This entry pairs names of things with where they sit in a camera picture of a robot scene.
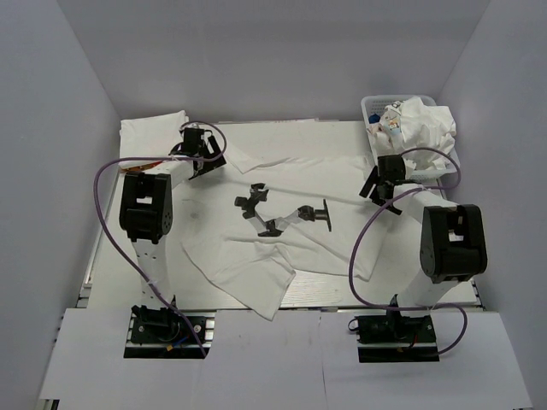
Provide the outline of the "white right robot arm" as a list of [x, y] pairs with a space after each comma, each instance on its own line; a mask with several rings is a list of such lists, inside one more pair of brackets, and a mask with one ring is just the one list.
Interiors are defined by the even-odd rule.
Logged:
[[403, 156], [395, 154], [378, 158], [360, 192], [381, 211], [406, 214], [421, 225], [420, 269], [386, 310], [384, 329], [398, 341], [417, 333], [430, 311], [448, 308], [441, 302], [445, 294], [487, 267], [480, 208], [448, 201], [437, 194], [441, 189], [412, 181]]

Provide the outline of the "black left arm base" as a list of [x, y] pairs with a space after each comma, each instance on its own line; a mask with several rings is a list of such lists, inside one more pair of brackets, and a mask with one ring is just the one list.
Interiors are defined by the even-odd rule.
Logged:
[[213, 313], [186, 315], [188, 325], [166, 307], [148, 308], [134, 305], [131, 309], [125, 359], [202, 360], [209, 352], [215, 328]]

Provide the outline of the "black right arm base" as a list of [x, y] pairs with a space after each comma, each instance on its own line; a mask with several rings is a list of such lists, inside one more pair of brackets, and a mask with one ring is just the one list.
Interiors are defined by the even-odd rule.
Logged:
[[406, 317], [391, 311], [383, 315], [361, 315], [350, 320], [348, 330], [356, 334], [360, 363], [439, 361], [430, 315]]

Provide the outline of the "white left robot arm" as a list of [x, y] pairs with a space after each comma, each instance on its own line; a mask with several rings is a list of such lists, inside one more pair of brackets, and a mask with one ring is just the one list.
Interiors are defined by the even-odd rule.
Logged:
[[167, 235], [174, 224], [173, 190], [226, 164], [224, 146], [215, 138], [220, 129], [202, 121], [183, 124], [181, 141], [166, 160], [125, 174], [119, 221], [136, 255], [142, 304], [175, 308], [176, 296], [168, 277]]

